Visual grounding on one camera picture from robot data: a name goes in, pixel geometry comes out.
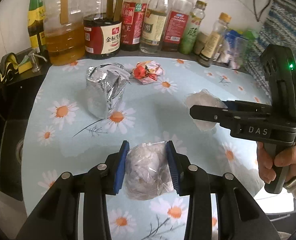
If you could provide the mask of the person's right hand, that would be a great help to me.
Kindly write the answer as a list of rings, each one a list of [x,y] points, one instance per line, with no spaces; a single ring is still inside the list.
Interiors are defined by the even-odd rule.
[[[288,182],[296,177],[296,144],[286,148],[273,159],[269,156],[268,152],[266,152],[264,144],[262,142],[257,142],[257,161],[259,176],[266,184],[271,183],[276,178],[276,172],[272,168],[273,165],[276,167],[289,167],[285,179],[285,182]]]

